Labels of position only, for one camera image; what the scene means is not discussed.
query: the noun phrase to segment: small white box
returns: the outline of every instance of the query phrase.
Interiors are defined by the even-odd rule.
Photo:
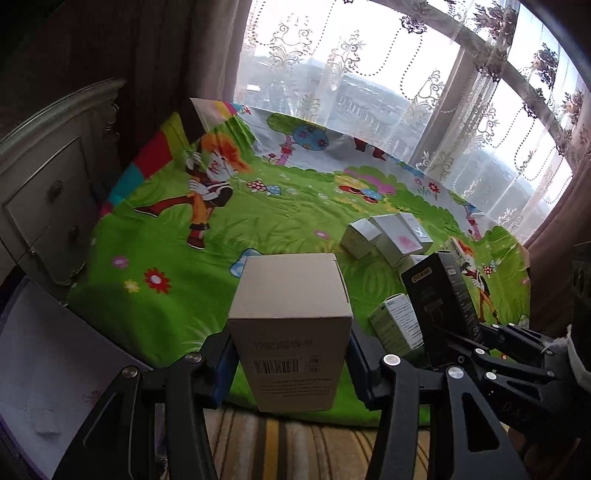
[[[433,245],[433,240],[423,228],[423,226],[419,223],[417,218],[412,213],[402,212],[397,213],[396,215],[406,224],[408,229],[414,233],[414,236],[417,237],[417,240],[423,246],[423,253],[429,250]]]
[[[340,244],[359,260],[371,251],[379,236],[380,231],[369,220],[360,218],[347,225]]]
[[[402,275],[402,273],[406,272],[410,267],[414,267],[420,261],[425,260],[428,255],[409,255],[402,265],[398,269],[398,273]]]
[[[368,320],[386,353],[403,356],[423,344],[413,305],[404,293],[386,299]]]
[[[423,247],[417,238],[395,214],[376,215],[369,221],[382,232],[375,246],[391,267],[399,266],[411,254],[422,253]]]

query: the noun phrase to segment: product box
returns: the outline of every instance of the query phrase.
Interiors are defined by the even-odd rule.
[[[369,220],[360,218],[347,225],[340,244],[359,260],[371,251],[379,236],[380,231]]]
[[[368,320],[386,353],[404,356],[423,344],[413,306],[404,293],[386,299]]]
[[[453,238],[452,236],[445,241],[441,247],[441,250],[450,252],[459,266],[462,266],[466,262],[469,263],[470,261],[470,259],[468,259],[467,255],[464,253],[464,250],[462,250],[462,247],[457,239]]]
[[[333,254],[248,257],[228,326],[259,409],[330,410],[352,319]]]
[[[429,255],[402,274],[433,367],[454,361],[440,329],[482,342],[476,310],[450,252]]]
[[[427,258],[426,255],[409,255],[404,262],[398,267],[398,272],[402,275],[406,272],[410,267],[414,267],[416,264],[425,260]]]
[[[412,213],[397,213],[396,216],[401,219],[408,229],[414,234],[421,246],[423,247],[422,253],[425,253],[433,245],[433,240],[419,223],[417,218]]]
[[[399,266],[410,254],[422,253],[422,245],[396,214],[376,215],[369,221],[382,232],[375,246],[391,267]]]

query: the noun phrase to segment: box label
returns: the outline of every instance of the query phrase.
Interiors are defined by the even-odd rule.
[[[433,273],[433,270],[431,270],[431,267],[427,267],[422,272],[419,272],[416,275],[413,275],[411,280],[413,281],[413,283],[416,283],[419,280],[422,280],[423,278],[425,278],[426,276],[431,275],[431,273]]]

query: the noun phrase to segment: red flower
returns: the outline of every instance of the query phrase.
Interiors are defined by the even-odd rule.
[[[164,276],[164,272],[159,272],[157,268],[149,268],[144,273],[144,281],[150,288],[156,290],[156,293],[165,293],[168,295],[170,290],[170,280]]]

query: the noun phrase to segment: cartoon tree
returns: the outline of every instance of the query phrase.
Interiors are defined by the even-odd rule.
[[[294,145],[300,145],[306,150],[324,150],[328,147],[329,140],[326,137],[326,128],[296,118],[272,113],[267,118],[267,125],[271,130],[285,135],[285,143],[280,144],[281,156],[275,162],[276,165],[285,165],[289,157],[293,155]]]

